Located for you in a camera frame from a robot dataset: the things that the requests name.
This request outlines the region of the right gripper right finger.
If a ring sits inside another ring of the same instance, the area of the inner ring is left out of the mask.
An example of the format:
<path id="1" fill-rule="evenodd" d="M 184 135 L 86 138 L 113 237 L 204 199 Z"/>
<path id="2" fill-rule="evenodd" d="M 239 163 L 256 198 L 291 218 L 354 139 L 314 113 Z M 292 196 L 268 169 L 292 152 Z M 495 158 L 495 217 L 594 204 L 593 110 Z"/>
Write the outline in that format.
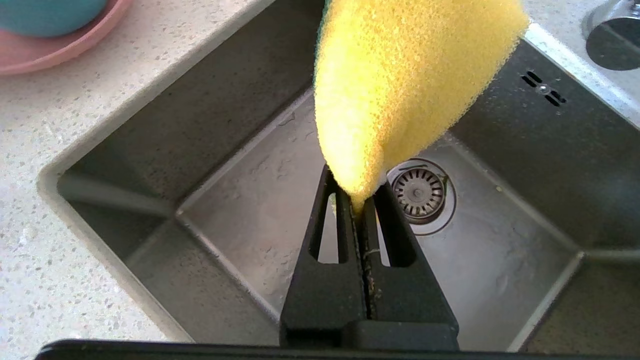
<path id="1" fill-rule="evenodd" d="M 361 264 L 368 319 L 457 325 L 389 183 L 365 201 Z"/>

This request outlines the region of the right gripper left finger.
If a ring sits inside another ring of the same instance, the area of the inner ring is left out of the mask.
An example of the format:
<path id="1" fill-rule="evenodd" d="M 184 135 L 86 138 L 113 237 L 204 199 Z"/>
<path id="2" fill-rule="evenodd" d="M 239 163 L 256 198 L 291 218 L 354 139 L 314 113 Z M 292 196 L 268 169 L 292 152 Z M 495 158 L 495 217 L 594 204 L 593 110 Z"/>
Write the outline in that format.
<path id="1" fill-rule="evenodd" d="M 337 263 L 318 260 L 329 197 L 336 201 Z M 367 319 L 361 255 L 349 196 L 323 166 L 279 317 L 281 346 L 342 346 L 343 330 Z"/>

